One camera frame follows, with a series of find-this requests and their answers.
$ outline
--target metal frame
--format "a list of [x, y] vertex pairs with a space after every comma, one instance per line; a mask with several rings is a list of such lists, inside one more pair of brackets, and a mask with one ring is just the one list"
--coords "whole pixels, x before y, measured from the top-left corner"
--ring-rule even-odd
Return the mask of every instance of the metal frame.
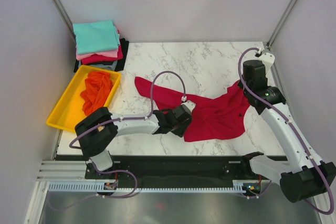
[[282, 14], [277, 26], [275, 27], [271, 37], [269, 38], [267, 45], [268, 48], [271, 49], [272, 45], [274, 43], [274, 41], [276, 40], [279, 32], [281, 31], [286, 19], [288, 18], [289, 14], [291, 13], [291, 11], [293, 10], [293, 8], [295, 7], [296, 3], [298, 2], [298, 0], [290, 0], [284, 13]]
[[65, 11], [65, 8], [64, 8], [62, 2], [60, 0], [52, 0], [52, 2], [54, 3], [54, 5], [55, 5], [58, 13], [60, 14], [63, 22], [65, 23], [68, 30], [70, 31], [72, 39], [75, 40], [75, 34], [74, 34], [73, 29], [72, 29], [71, 19], [70, 19], [69, 15], [67, 14], [67, 12]]

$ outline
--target teal folded cloth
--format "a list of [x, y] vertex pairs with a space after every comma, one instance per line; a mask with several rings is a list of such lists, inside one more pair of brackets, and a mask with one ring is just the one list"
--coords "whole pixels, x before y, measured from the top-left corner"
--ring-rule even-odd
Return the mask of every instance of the teal folded cloth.
[[79, 55], [115, 50], [120, 45], [118, 31], [111, 20], [72, 26]]

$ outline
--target red folded cloth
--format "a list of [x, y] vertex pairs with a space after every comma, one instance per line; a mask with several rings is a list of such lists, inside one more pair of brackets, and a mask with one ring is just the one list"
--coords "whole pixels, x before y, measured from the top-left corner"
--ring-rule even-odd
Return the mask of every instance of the red folded cloth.
[[[152, 82], [141, 77], [135, 78], [139, 94], [150, 98]], [[193, 120], [184, 134], [184, 141], [194, 142], [209, 139], [227, 140], [239, 137], [245, 132], [244, 115], [249, 107], [238, 81], [227, 89], [227, 93], [210, 99], [187, 94], [187, 100], [196, 103], [192, 112]], [[154, 86], [154, 101], [161, 109], [174, 109], [181, 104], [183, 93]]]
[[111, 58], [111, 57], [106, 57], [106, 56], [103, 56], [103, 55], [97, 55], [97, 54], [94, 54], [94, 55], [91, 55], [90, 57], [88, 58], [84, 58], [82, 59], [82, 64], [84, 65], [88, 65], [88, 64], [91, 64], [91, 63], [95, 63], [95, 62], [99, 62], [99, 61], [115, 61], [115, 60], [121, 60], [123, 57], [122, 55], [122, 51], [121, 51], [121, 46], [119, 45], [119, 48], [118, 48], [118, 56], [116, 58]]

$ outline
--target cable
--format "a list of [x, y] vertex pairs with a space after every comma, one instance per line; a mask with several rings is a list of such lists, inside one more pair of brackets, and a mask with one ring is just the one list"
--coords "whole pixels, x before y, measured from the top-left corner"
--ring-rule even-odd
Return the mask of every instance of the cable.
[[97, 166], [96, 166], [96, 164], [94, 162], [92, 162], [92, 165], [93, 165], [94, 169], [96, 170], [96, 172], [99, 173], [99, 174], [127, 173], [127, 174], [131, 175], [134, 178], [135, 185], [134, 185], [133, 190], [130, 193], [125, 194], [125, 195], [121, 195], [121, 196], [112, 196], [112, 195], [108, 196], [108, 195], [106, 195], [105, 198], [119, 198], [119, 199], [121, 199], [121, 198], [128, 198], [138, 188], [138, 180], [136, 179], [136, 176], [133, 173], [131, 173], [130, 171], [128, 171], [128, 170], [111, 170], [111, 171], [108, 171], [108, 172], [102, 172], [102, 171], [98, 170], [98, 168], [97, 168]]
[[72, 148], [72, 149], [79, 149], [80, 150], [81, 149], [80, 147], [74, 146], [73, 144], [75, 142], [77, 142], [79, 139], [81, 139], [83, 136], [89, 134], [90, 132], [92, 132], [92, 131], [94, 131], [94, 130], [98, 129], [99, 127], [104, 126], [106, 124], [109, 124], [109, 123], [112, 123], [112, 122], [116, 122], [116, 121], [121, 121], [121, 120], [146, 120], [147, 118], [151, 117], [152, 114], [153, 114], [153, 111], [154, 111], [154, 99], [153, 99], [154, 84], [155, 84], [155, 81], [158, 79], [158, 77], [160, 75], [164, 74], [164, 73], [171, 73], [171, 74], [176, 75], [179, 78], [179, 80], [181, 81], [182, 86], [183, 86], [183, 97], [182, 97], [182, 99], [186, 99], [185, 85], [184, 85], [184, 82], [183, 82], [182, 78], [177, 73], [175, 73], [173, 71], [169, 71], [169, 70], [162, 71], [157, 76], [155, 76], [155, 78], [154, 78], [154, 80], [152, 82], [152, 85], [151, 85], [151, 94], [150, 94], [151, 95], [151, 111], [150, 111], [150, 113], [147, 116], [138, 116], [138, 117], [134, 117], [134, 118], [123, 118], [123, 119], [121, 119], [121, 118], [114, 118], [114, 119], [110, 119], [110, 120], [107, 120], [105, 122], [99, 123], [96, 126], [91, 127], [87, 131], [85, 131], [82, 134], [80, 134], [79, 136], [77, 136], [74, 140], [72, 140], [70, 142], [69, 147]]
[[[273, 106], [272, 104], [270, 104], [269, 102], [265, 101], [263, 98], [259, 97], [257, 94], [255, 94], [246, 84], [244, 78], [243, 78], [243, 75], [242, 75], [242, 70], [241, 70], [241, 65], [242, 65], [242, 60], [243, 60], [243, 57], [245, 56], [246, 53], [248, 53], [249, 51], [252, 51], [252, 50], [256, 50], [256, 51], [259, 51], [259, 48], [256, 48], [256, 47], [251, 47], [251, 48], [248, 48], [246, 49], [241, 57], [239, 58], [239, 61], [238, 61], [238, 74], [239, 74], [239, 78], [240, 78], [240, 81], [242, 82], [244, 88], [254, 97], [256, 98], [257, 100], [259, 100], [260, 102], [264, 103], [265, 105], [267, 105], [268, 107], [274, 109], [285, 121], [286, 123], [290, 126], [290, 128], [293, 130], [295, 136], [298, 138], [300, 144], [302, 145], [304, 151], [306, 152], [306, 154], [311, 157], [311, 153], [309, 151], [309, 149], [307, 148], [306, 144], [304, 143], [301, 135], [299, 134], [299, 132], [297, 131], [297, 129], [295, 128], [295, 126], [292, 124], [292, 122], [280, 111], [278, 110], [275, 106]], [[310, 203], [307, 199], [305, 199], [305, 201], [313, 208], [315, 209], [317, 212], [321, 213], [321, 214], [324, 214], [324, 215], [330, 215], [334, 212], [334, 198], [332, 196], [332, 192], [331, 192], [331, 189], [330, 189], [330, 186], [323, 174], [323, 172], [321, 171], [321, 169], [319, 168], [319, 166], [316, 164], [315, 160], [313, 158], [310, 159], [310, 161], [312, 162], [313, 166], [315, 167], [316, 171], [318, 172], [318, 174], [320, 175], [324, 185], [325, 185], [325, 188], [327, 189], [327, 192], [328, 192], [328, 196], [329, 196], [329, 200], [330, 200], [330, 209], [328, 211], [323, 211], [321, 209], [318, 209], [316, 206], [314, 206], [312, 203]]]

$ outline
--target robotic arm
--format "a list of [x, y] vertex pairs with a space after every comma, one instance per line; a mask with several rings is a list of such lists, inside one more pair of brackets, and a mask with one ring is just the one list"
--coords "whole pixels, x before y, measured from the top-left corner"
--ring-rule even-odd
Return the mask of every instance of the robotic arm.
[[[327, 191], [326, 187], [311, 159], [318, 164], [329, 185], [336, 175], [335, 165], [332, 162], [323, 162], [299, 130], [290, 114], [286, 99], [279, 89], [267, 84], [266, 73], [274, 62], [274, 55], [264, 50], [256, 54], [256, 57], [258, 59], [247, 60], [243, 63], [243, 78], [247, 86], [253, 93], [283, 113], [289, 121], [285, 121], [275, 109], [260, 102], [246, 89], [244, 89], [244, 96], [270, 126], [285, 152], [288, 162], [273, 161], [262, 153], [252, 153], [247, 155], [251, 171], [278, 184], [283, 194], [291, 202], [325, 193]], [[302, 147], [298, 136], [288, 124], [289, 122], [297, 129], [298, 134], [309, 149], [310, 155]]]
[[186, 101], [173, 110], [154, 110], [149, 118], [145, 115], [111, 114], [106, 107], [99, 108], [76, 125], [78, 136], [100, 123], [108, 120], [115, 121], [81, 137], [78, 140], [80, 149], [85, 158], [95, 163], [98, 170], [106, 170], [113, 165], [106, 147], [115, 137], [137, 133], [166, 134], [168, 132], [182, 137], [192, 121], [191, 114], [194, 108], [195, 103]]

